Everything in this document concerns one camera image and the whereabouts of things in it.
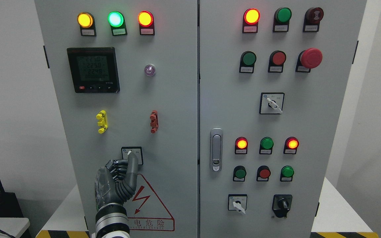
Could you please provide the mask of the dark grey robotic hand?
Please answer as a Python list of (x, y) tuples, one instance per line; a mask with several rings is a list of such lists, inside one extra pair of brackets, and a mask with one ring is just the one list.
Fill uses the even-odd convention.
[(138, 157), (129, 151), (127, 160), (110, 160), (97, 171), (95, 199), (97, 210), (110, 203), (123, 205), (136, 191)]

